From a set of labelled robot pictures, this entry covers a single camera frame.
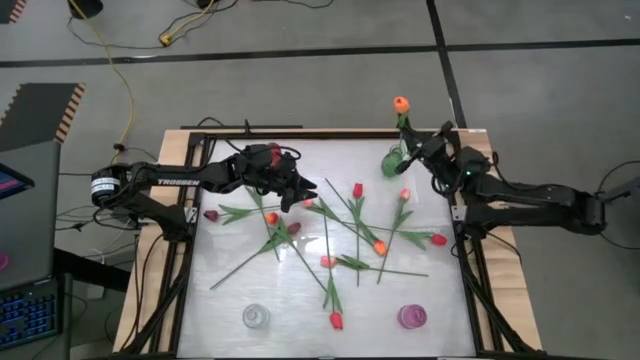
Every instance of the red tulip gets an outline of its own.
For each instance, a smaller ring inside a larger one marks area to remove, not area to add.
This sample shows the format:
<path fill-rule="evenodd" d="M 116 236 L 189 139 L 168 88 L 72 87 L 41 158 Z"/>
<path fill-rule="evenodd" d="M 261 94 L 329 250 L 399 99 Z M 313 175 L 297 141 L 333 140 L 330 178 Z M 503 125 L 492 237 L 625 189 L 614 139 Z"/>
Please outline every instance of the red tulip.
<path fill-rule="evenodd" d="M 342 330 L 342 315 L 340 313 L 332 313 L 329 315 L 329 321 L 334 329 Z"/>
<path fill-rule="evenodd" d="M 269 225 L 276 225 L 280 217 L 276 213 L 267 213 L 264 218 L 267 219 Z"/>
<path fill-rule="evenodd" d="M 362 192 L 363 192 L 362 184 L 356 183 L 353 186 L 353 197 L 356 199 L 360 199 L 362 197 Z"/>
<path fill-rule="evenodd" d="M 209 219 L 211 222 L 216 222 L 218 221 L 220 214 L 218 214 L 218 212 L 215 210 L 208 210 L 204 212 L 204 217 Z"/>
<path fill-rule="evenodd" d="M 337 263 L 338 263 L 338 260 L 336 260 L 336 258 L 333 256 L 329 257 L 325 255 L 320 258 L 320 266 L 322 267 L 332 268 L 336 266 Z"/>
<path fill-rule="evenodd" d="M 402 189 L 402 191 L 400 192 L 400 200 L 402 201 L 408 201 L 409 200 L 409 189 Z"/>
<path fill-rule="evenodd" d="M 431 235 L 431 242 L 433 245 L 444 246 L 447 244 L 447 238 L 440 234 Z"/>
<path fill-rule="evenodd" d="M 298 233 L 298 231 L 300 231 L 301 227 L 302 227 L 302 225 L 300 223 L 293 223 L 293 224 L 287 226 L 287 234 L 295 235 L 295 234 Z"/>

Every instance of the white surface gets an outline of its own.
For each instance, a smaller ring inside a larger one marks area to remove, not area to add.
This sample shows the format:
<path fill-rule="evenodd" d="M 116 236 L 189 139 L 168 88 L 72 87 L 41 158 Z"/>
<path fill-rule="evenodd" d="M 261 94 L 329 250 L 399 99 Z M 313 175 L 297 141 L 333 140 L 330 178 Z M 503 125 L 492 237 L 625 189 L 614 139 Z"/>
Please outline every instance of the white surface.
<path fill-rule="evenodd" d="M 318 194 L 341 219 L 352 220 L 324 177 L 345 200 L 351 198 L 354 183 L 363 183 L 363 220 L 386 228 L 391 227 L 400 190 L 408 187 L 411 199 L 405 210 L 415 213 L 402 228 L 436 230 L 453 238 L 447 203 L 431 190 L 426 169 L 412 166 L 393 180 L 382 176 L 380 161 L 397 141 L 276 142 L 302 153 L 298 161 L 300 174 L 318 185 Z M 242 148 L 259 142 L 234 143 Z M 232 153 L 227 144 L 218 142 L 213 161 Z M 277 205 L 279 199 L 269 194 L 263 202 L 265 206 Z M 255 208 L 244 189 L 224 196 L 205 192 L 202 211 L 220 210 L 218 204 Z M 283 219 L 287 224 L 302 224 L 294 237 L 296 246 L 326 286 L 329 273 L 320 266 L 320 257 L 327 253 L 322 216 L 296 205 Z M 331 254 L 355 257 L 355 235 L 342 225 L 327 221 Z M 436 247 L 425 240 L 427 251 L 422 251 L 404 238 L 395 237 L 386 269 L 426 273 L 429 278 L 386 273 L 376 285 L 378 273 L 366 271 L 361 272 L 360 287 L 356 287 L 355 271 L 335 267 L 333 275 L 344 309 L 344 330 L 338 331 L 329 322 L 331 305 L 326 310 L 322 308 L 322 288 L 287 245 L 278 248 L 280 263 L 273 251 L 259 255 L 210 291 L 213 284 L 255 253 L 268 235 L 259 212 L 226 226 L 203 218 L 199 224 L 178 348 L 180 358 L 473 355 L 460 269 L 449 254 L 449 246 Z M 388 232 L 374 232 L 388 242 Z M 360 243 L 360 255 L 372 267 L 382 264 L 383 258 L 364 241 Z M 252 303 L 269 309 L 271 320 L 266 329 L 248 329 L 243 324 L 242 312 Z M 398 324 L 396 314 L 407 304 L 420 304 L 426 309 L 425 326 L 406 330 Z"/>

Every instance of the purple cup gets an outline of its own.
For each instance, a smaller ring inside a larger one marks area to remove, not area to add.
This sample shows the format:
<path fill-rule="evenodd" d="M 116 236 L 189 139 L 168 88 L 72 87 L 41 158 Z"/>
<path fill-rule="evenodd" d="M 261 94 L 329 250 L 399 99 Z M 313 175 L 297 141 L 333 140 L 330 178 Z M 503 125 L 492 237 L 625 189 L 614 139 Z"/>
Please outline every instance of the purple cup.
<path fill-rule="evenodd" d="M 420 305 L 405 305 L 398 311 L 398 322 L 405 329 L 415 329 L 427 323 L 427 312 Z"/>

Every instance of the yellow cable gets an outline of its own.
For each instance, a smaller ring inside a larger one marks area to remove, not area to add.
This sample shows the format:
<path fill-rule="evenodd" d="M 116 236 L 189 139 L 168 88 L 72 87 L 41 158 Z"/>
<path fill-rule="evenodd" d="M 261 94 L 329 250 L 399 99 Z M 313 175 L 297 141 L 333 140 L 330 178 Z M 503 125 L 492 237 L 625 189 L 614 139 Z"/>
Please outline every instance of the yellow cable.
<path fill-rule="evenodd" d="M 96 35 L 96 37 L 98 38 L 98 40 L 100 41 L 100 43 L 104 47 L 104 51 L 107 53 L 107 59 L 109 60 L 109 64 L 111 65 L 111 68 L 113 69 L 113 71 L 116 74 L 118 74 L 120 79 L 122 79 L 122 82 L 124 83 L 124 86 L 126 86 L 127 92 L 129 93 L 129 100 L 131 102 L 131 107 L 130 107 L 130 110 L 129 110 L 129 122 L 127 123 L 127 128 L 122 133 L 122 136 L 120 137 L 120 141 L 119 141 L 120 144 L 124 144 L 124 141 L 127 139 L 127 136 L 129 135 L 129 130 L 131 130 L 131 125 L 133 125 L 133 113 L 134 113 L 134 109 L 135 109 L 135 101 L 133 100 L 133 93 L 131 92 L 131 87 L 129 86 L 129 83 L 127 82 L 127 79 L 124 78 L 122 73 L 120 73 L 120 71 L 118 71 L 118 69 L 116 68 L 116 65 L 113 63 L 113 59 L 111 58 L 111 52 L 109 51 L 109 46 L 107 46 L 107 44 L 105 43 L 104 39 L 102 39 L 102 36 L 100 36 L 100 33 L 98 32 L 98 30 L 96 30 L 96 28 L 93 27 L 93 24 L 91 24 L 91 21 L 89 20 L 89 18 L 87 18 L 87 15 L 84 14 L 82 9 L 80 9 L 78 4 L 76 4 L 76 2 L 74 0 L 69 0 L 69 1 L 71 2 L 71 5 L 74 7 L 74 9 L 76 9 L 76 11 L 80 14 L 80 16 L 82 16 L 84 21 L 87 22 L 87 24 L 89 25 L 89 27 L 91 28 L 93 33 Z M 120 154 L 120 151 L 116 150 L 116 153 L 115 153 L 115 155 L 113 157 L 113 161 L 112 162 L 114 162 L 114 161 L 116 161 L 118 159 L 118 155 L 119 154 Z"/>
<path fill-rule="evenodd" d="M 160 42 L 162 43 L 163 46 L 169 46 L 171 45 L 171 42 L 173 41 L 173 36 L 175 34 L 177 34 L 180 30 L 182 30 L 185 26 L 191 24 L 192 22 L 200 19 L 201 17 L 203 17 L 208 11 L 209 9 L 211 9 L 211 7 L 213 6 L 213 3 L 216 2 L 216 0 L 211 0 L 211 2 L 209 2 L 209 5 L 207 5 L 206 8 L 204 8 L 204 10 L 202 10 L 202 12 L 197 15 L 196 17 L 192 18 L 191 20 L 187 20 L 184 23 L 182 23 L 182 25 L 178 26 L 175 30 L 173 30 L 171 33 L 166 34 L 166 35 L 161 35 L 160 36 Z"/>

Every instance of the desk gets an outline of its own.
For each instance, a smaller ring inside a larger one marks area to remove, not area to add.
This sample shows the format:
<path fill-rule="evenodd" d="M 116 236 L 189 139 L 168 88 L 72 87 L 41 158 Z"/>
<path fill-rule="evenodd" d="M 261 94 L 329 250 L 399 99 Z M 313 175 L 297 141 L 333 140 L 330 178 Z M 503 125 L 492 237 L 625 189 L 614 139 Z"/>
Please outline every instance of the desk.
<path fill-rule="evenodd" d="M 395 132 L 395 129 L 270 129 L 270 130 L 253 130 L 253 134 L 262 134 L 268 137 L 269 133 L 287 133 L 287 134 L 304 134 L 311 132 L 321 131 L 323 133 L 333 134 L 346 134 L 356 133 L 360 136 L 376 135 L 389 132 Z M 198 129 L 198 130 L 168 130 L 165 132 L 162 148 L 158 157 L 159 162 L 165 165 L 184 165 L 187 149 L 189 146 L 189 139 L 191 133 L 215 133 L 215 134 L 242 134 L 244 130 L 235 129 Z M 459 130 L 459 136 L 462 146 L 472 146 L 482 151 L 485 156 L 491 155 L 491 146 L 489 143 L 489 137 L 485 130 Z M 193 165 L 199 165 L 201 147 L 196 147 L 196 154 L 193 157 L 195 160 Z M 151 197 L 155 200 L 166 204 L 175 204 L 178 199 L 179 188 L 171 187 L 154 187 L 151 190 Z M 493 231 L 494 234 L 500 236 L 507 242 L 515 246 L 515 239 L 510 227 L 501 227 Z M 144 259 L 149 253 L 149 249 L 153 241 L 160 235 L 160 228 L 158 226 L 149 226 L 145 228 L 139 240 L 139 252 L 138 263 L 139 267 L 142 267 Z M 489 274 L 489 280 L 491 283 L 491 289 L 496 306 L 500 309 L 504 317 L 516 330 L 522 339 L 534 348 L 540 349 L 540 338 L 538 336 L 538 330 L 536 327 L 533 311 L 531 309 L 531 303 L 529 301 L 529 293 L 527 291 L 527 285 L 525 283 L 522 268 L 518 262 L 517 256 L 504 245 L 488 237 L 482 241 L 482 248 L 484 250 L 484 257 L 486 259 L 487 270 Z M 165 262 L 167 259 L 169 244 L 165 241 L 160 241 L 153 248 L 152 253 L 149 255 L 147 270 L 145 274 L 145 289 L 144 296 L 142 298 L 142 306 L 140 312 L 141 327 L 147 322 L 156 308 L 158 297 L 160 294 L 160 284 L 165 272 Z M 180 264 L 183 260 L 184 244 L 178 245 L 177 256 L 175 258 L 175 266 L 173 268 L 173 276 L 177 274 Z M 142 273 L 136 274 L 139 281 L 142 281 Z M 484 313 L 482 306 L 478 303 L 478 315 L 480 323 L 480 332 L 483 339 L 483 345 L 485 349 L 493 349 L 491 342 L 491 333 L 489 331 L 489 324 L 487 316 Z M 175 301 L 166 313 L 162 323 L 162 335 L 160 337 L 158 350 L 168 351 L 170 344 L 170 335 L 173 326 L 173 319 L 175 314 Z M 122 316 L 120 318 L 120 324 L 118 327 L 118 334 L 116 336 L 114 351 L 120 350 L 123 346 L 131 327 L 133 326 L 136 316 L 136 287 L 135 277 L 131 277 L 129 281 L 129 287 L 127 296 L 125 298 L 124 308 Z"/>

